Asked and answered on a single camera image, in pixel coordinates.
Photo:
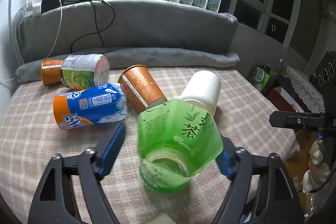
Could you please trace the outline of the gloved right hand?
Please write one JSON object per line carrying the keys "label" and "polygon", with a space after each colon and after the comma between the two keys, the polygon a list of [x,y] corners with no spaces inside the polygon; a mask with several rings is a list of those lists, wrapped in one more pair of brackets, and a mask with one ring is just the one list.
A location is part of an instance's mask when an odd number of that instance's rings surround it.
{"label": "gloved right hand", "polygon": [[309,150],[308,170],[303,175],[302,192],[311,193],[322,188],[331,176],[334,140],[320,136]]}

